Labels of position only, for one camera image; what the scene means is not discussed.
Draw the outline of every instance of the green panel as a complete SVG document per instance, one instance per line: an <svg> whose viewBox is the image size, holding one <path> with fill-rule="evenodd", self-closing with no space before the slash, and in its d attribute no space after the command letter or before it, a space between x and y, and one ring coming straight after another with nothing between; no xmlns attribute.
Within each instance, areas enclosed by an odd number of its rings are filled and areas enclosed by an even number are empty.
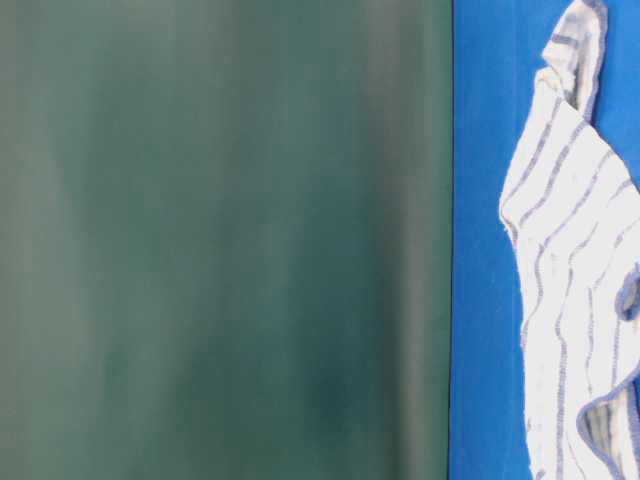
<svg viewBox="0 0 640 480"><path fill-rule="evenodd" d="M450 2L0 3L0 476L446 477Z"/></svg>

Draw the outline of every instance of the blue surface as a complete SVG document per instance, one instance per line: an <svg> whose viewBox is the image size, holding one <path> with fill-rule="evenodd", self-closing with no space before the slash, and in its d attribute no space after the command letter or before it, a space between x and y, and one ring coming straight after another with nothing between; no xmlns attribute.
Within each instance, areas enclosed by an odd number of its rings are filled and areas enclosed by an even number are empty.
<svg viewBox="0 0 640 480"><path fill-rule="evenodd" d="M530 478L519 285L497 209L540 53L569 3L454 2L453 480ZM640 2L606 3L609 33L595 126L638 183Z"/></svg>

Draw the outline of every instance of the towel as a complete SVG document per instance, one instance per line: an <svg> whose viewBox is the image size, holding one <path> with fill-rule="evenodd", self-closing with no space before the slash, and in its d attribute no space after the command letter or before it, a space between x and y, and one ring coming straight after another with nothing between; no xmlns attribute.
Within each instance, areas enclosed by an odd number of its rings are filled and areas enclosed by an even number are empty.
<svg viewBox="0 0 640 480"><path fill-rule="evenodd" d="M500 197L535 480L640 478L640 194L590 124L606 30L599 0L562 15Z"/></svg>

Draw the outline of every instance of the striped cloth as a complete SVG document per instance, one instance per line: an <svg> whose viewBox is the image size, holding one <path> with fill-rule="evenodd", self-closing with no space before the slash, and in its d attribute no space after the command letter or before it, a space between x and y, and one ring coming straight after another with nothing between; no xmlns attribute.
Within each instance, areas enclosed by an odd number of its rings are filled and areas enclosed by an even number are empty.
<svg viewBox="0 0 640 480"><path fill-rule="evenodd" d="M589 123L606 28L596 0L560 19L500 198L536 480L640 478L640 194Z"/></svg>

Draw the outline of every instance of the white cloth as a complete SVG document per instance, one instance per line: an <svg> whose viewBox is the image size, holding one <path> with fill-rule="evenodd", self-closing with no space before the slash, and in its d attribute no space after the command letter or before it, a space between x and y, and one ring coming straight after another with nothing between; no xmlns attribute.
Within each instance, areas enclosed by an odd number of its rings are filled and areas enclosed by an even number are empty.
<svg viewBox="0 0 640 480"><path fill-rule="evenodd" d="M560 19L500 198L520 277L536 480L640 478L631 384L640 366L640 195L589 124L606 22L595 0L575 0Z"/></svg>

